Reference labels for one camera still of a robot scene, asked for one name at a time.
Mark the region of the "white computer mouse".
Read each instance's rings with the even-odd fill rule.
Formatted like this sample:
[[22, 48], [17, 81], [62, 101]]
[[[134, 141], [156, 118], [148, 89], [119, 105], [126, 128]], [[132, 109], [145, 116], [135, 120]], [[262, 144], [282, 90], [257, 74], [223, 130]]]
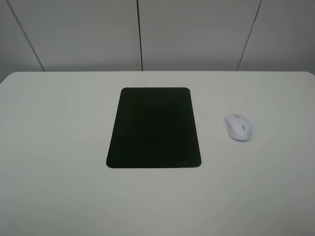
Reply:
[[242, 114], [230, 114], [224, 118], [229, 136], [237, 141], [249, 141], [252, 125]]

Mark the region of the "black mouse pad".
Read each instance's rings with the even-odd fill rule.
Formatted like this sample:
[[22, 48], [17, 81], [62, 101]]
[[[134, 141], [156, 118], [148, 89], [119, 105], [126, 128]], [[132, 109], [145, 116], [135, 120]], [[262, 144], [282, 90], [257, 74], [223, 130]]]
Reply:
[[123, 88], [109, 168], [195, 168], [201, 165], [188, 88]]

